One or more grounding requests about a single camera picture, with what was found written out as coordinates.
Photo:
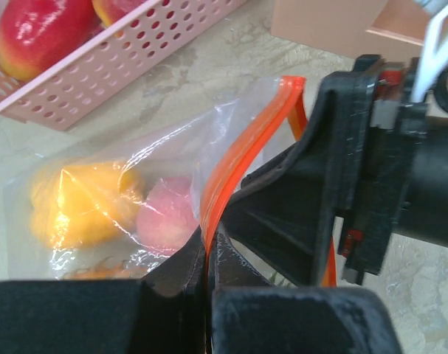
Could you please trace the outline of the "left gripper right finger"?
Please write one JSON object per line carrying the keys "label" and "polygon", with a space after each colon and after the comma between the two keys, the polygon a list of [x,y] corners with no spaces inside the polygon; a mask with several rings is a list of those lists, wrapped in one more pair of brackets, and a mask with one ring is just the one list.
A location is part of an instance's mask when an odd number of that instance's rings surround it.
{"label": "left gripper right finger", "polygon": [[275,286],[217,233],[208,273],[209,353],[401,353],[381,299],[360,287]]}

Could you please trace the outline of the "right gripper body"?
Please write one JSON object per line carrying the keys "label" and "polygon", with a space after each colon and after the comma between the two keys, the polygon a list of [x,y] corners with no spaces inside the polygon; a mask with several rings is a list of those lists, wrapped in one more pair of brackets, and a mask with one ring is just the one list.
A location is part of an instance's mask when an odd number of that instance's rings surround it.
{"label": "right gripper body", "polygon": [[342,233],[344,277],[377,275],[407,197],[413,160],[427,135],[427,104],[410,99],[418,58],[389,63],[381,77],[365,146],[354,214]]}

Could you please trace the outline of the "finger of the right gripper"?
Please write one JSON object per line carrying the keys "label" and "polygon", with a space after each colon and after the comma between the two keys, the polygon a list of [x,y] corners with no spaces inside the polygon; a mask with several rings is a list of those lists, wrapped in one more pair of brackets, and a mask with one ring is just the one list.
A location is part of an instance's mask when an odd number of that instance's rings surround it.
{"label": "finger of the right gripper", "polygon": [[224,210],[229,235],[296,285],[321,282],[335,216],[353,208],[374,94],[374,74],[325,77],[300,140],[250,174]]}

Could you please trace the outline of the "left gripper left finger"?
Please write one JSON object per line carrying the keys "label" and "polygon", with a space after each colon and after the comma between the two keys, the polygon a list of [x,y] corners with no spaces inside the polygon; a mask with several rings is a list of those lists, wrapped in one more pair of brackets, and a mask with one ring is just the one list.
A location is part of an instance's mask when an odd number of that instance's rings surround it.
{"label": "left gripper left finger", "polygon": [[126,280],[0,282],[0,353],[203,353],[200,232]]}

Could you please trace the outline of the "fake pink peach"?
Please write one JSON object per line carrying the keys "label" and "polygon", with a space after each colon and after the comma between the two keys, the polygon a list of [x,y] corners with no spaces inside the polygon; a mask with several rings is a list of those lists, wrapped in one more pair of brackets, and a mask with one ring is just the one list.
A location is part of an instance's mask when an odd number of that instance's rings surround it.
{"label": "fake pink peach", "polygon": [[160,178],[137,213],[137,239],[149,251],[171,256],[199,225],[194,218],[188,177]]}

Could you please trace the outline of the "clear zip bag mixed fruit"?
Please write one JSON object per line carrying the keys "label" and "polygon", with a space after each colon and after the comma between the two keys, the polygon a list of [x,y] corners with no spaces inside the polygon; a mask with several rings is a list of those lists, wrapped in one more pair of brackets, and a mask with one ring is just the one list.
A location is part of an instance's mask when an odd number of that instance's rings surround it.
{"label": "clear zip bag mixed fruit", "polygon": [[122,161],[145,179],[144,203],[160,178],[188,177],[194,218],[209,181],[227,194],[238,191],[254,172],[291,143],[307,124],[303,77],[281,76],[256,81],[239,97],[198,117],[146,134],[91,156],[46,159],[11,180],[5,189],[7,273],[21,279],[100,279],[146,274],[171,256],[149,251],[133,231],[96,246],[52,249],[30,227],[30,185],[43,169],[70,164]]}

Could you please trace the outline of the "fake yellow pepper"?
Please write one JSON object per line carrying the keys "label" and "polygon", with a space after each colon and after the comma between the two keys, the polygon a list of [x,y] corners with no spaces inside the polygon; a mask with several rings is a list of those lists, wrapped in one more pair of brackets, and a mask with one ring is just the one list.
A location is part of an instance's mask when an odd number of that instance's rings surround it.
{"label": "fake yellow pepper", "polygon": [[96,246],[133,231],[144,190],[122,161],[45,168],[30,185],[31,231],[52,249]]}

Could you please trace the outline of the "pink plastic basket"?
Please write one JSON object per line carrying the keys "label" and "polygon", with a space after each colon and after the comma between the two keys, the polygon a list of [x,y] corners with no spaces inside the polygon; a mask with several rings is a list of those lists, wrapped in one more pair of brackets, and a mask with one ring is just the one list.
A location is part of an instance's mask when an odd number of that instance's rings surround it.
{"label": "pink plastic basket", "polygon": [[0,67],[0,115],[65,131],[242,4],[147,1],[28,83]]}

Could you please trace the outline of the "fake red yellow mango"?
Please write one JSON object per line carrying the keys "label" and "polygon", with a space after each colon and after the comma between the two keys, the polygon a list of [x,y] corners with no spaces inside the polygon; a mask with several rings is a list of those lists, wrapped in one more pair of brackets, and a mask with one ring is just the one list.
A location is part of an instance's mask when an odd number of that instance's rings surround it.
{"label": "fake red yellow mango", "polygon": [[0,67],[16,80],[32,80],[98,25],[91,1],[9,1],[0,18]]}

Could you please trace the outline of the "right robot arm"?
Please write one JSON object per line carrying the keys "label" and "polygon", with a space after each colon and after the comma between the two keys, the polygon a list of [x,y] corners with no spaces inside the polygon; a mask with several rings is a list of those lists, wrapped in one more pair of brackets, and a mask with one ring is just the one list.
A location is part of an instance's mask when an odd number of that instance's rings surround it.
{"label": "right robot arm", "polygon": [[342,276],[377,275],[392,234],[448,247],[448,67],[432,93],[444,118],[413,103],[418,61],[361,55],[320,83],[291,147],[249,174],[221,222],[295,285],[318,285],[336,218]]}

